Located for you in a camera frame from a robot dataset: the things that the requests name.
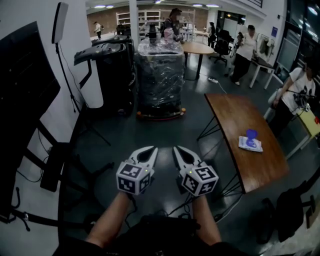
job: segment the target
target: blue object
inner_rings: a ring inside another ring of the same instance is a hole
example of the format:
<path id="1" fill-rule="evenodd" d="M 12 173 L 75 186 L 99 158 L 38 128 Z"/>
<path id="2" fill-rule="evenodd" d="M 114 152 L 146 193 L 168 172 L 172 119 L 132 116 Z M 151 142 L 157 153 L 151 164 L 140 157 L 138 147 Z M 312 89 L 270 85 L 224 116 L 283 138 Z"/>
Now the blue object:
<path id="1" fill-rule="evenodd" d="M 246 136 L 248 137 L 248 139 L 246 140 L 247 146 L 251 148 L 256 148 L 257 145 L 254 139 L 258 136 L 258 132 L 256 130 L 248 129 L 246 130 Z"/>

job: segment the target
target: yellow table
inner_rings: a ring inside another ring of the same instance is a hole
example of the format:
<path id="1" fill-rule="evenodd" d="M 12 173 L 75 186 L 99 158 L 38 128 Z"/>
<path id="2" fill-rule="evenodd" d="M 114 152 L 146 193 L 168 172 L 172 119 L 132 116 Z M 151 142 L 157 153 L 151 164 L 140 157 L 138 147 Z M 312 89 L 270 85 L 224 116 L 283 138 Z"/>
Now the yellow table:
<path id="1" fill-rule="evenodd" d="M 300 121 L 302 122 L 307 135 L 303 138 L 303 140 L 286 156 L 286 159 L 289 159 L 295 152 L 299 149 L 303 149 L 317 134 L 320 133 L 320 123 L 316 124 L 315 115 L 310 110 L 308 112 L 301 110 L 297 113 Z"/>

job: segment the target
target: ceiling light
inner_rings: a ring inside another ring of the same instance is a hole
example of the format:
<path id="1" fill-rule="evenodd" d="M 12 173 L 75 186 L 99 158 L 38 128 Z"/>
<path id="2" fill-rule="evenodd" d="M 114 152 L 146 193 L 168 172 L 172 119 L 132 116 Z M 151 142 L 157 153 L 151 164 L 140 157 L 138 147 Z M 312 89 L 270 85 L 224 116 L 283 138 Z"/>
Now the ceiling light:
<path id="1" fill-rule="evenodd" d="M 315 16 L 318 16 L 318 13 L 316 12 L 315 9 L 313 9 L 312 7 L 308 7 L 309 11 L 314 14 Z"/>

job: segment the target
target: floor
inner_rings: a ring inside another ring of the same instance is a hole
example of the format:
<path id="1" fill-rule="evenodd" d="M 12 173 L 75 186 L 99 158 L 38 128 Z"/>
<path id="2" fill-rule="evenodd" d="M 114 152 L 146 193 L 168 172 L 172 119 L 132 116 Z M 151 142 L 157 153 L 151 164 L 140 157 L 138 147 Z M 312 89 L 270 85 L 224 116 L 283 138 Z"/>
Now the floor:
<path id="1" fill-rule="evenodd" d="M 191 54 L 188 68 L 197 70 L 198 58 L 198 55 Z M 213 194 L 219 192 L 234 176 L 236 170 L 225 141 L 221 141 L 223 138 L 221 132 L 207 136 L 199 142 L 196 141 L 198 134 L 213 116 L 204 93 L 223 93 L 218 84 L 207 81 L 207 76 L 213 76 L 217 79 L 227 93 L 249 97 L 263 115 L 268 108 L 268 98 L 280 85 L 275 78 L 272 78 L 268 89 L 264 90 L 269 74 L 261 71 L 253 88 L 249 88 L 254 72 L 255 66 L 252 64 L 248 74 L 240 80 L 240 86 L 237 86 L 230 81 L 230 78 L 223 76 L 225 66 L 222 62 L 214 64 L 213 59 L 209 60 L 207 56 L 204 56 L 199 80 L 185 81 L 183 86 L 181 101 L 182 107 L 186 108 L 186 114 L 181 118 L 159 122 L 139 121 L 136 119 L 135 112 L 133 112 L 128 118 L 113 117 L 96 121 L 94 127 L 110 141 L 112 146 L 107 146 L 95 134 L 88 132 L 77 140 L 73 154 L 79 154 L 81 161 L 91 172 L 108 162 L 114 162 L 115 165 L 113 170 L 103 173 L 95 184 L 94 194 L 99 203 L 85 201 L 71 211 L 65 211 L 64 219 L 82 223 L 88 214 L 100 215 L 117 194 L 116 171 L 120 162 L 126 160 L 134 150 L 145 146 L 159 147 L 155 163 L 155 181 L 145 194 L 136 198 L 138 211 L 128 219 L 131 226 L 136 224 L 143 215 L 155 213 L 160 209 L 169 212 L 185 201 L 187 195 L 181 195 L 176 184 L 178 171 L 172 156 L 172 147 L 175 145 L 196 152 L 208 165 L 213 166 L 220 178 Z M 303 133 L 301 130 L 299 120 L 295 120 L 282 133 L 279 143 L 285 154 L 298 144 L 292 134 Z M 318 150 L 316 141 L 313 140 L 307 147 L 299 150 L 288 160 L 290 166 L 288 176 L 266 187 L 245 194 L 233 211 L 218 223 L 223 241 L 230 242 L 251 255 L 262 254 L 269 250 L 276 243 L 276 232 L 274 232 L 274 236 L 269 243 L 259 245 L 256 243 L 255 225 L 253 223 L 255 213 L 261 209 L 262 199 L 268 197 L 275 203 L 282 192 L 297 187 L 304 180 L 309 179 L 320 165 L 319 156 L 320 150 Z M 86 186 L 86 181 L 76 169 L 70 167 L 67 170 L 67 175 L 79 185 Z M 316 197 L 319 194 L 317 192 L 319 188 L 320 182 L 318 181 L 311 191 L 303 195 L 302 200 L 307 201 L 310 194 L 314 194 Z M 67 188 L 63 199 L 68 203 L 79 196 L 79 193 Z M 239 196 L 226 197 L 216 203 L 212 203 L 211 197 L 212 195 L 209 195 L 207 198 L 212 214 L 215 215 L 222 213 Z M 177 211 L 173 217 L 178 216 L 183 211 L 183 209 Z M 123 233 L 126 230 L 127 227 L 123 225 L 121 232 Z M 84 230 L 79 229 L 65 229 L 64 234 L 79 239 L 84 239 L 87 235 Z M 294 253 L 306 246 L 309 247 L 310 244 L 307 244 L 307 239 L 304 239 L 304 232 L 302 231 L 296 236 L 298 235 L 298 244 L 283 246 L 284 243 L 282 243 L 278 245 L 279 250 L 273 250 L 272 253 L 274 255 Z"/>

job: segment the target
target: black pants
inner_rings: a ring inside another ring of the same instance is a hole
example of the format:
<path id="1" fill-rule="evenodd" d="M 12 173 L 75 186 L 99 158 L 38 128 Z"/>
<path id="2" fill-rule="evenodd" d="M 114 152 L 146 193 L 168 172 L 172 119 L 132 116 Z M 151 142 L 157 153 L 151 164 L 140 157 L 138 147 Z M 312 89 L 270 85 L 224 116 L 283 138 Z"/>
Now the black pants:
<path id="1" fill-rule="evenodd" d="M 208 37 L 208 46 L 211 46 L 212 49 L 215 47 L 215 40 L 216 36 L 214 35 Z"/>
<path id="2" fill-rule="evenodd" d="M 280 135 L 282 130 L 288 125 L 293 117 L 294 115 L 291 113 L 290 109 L 282 99 L 280 99 L 275 109 L 275 116 L 269 123 L 269 127 L 275 137 Z"/>
<path id="3" fill-rule="evenodd" d="M 232 82 L 239 82 L 246 73 L 248 73 L 251 61 L 240 54 L 236 54 L 234 61 L 234 71 L 232 76 Z"/>

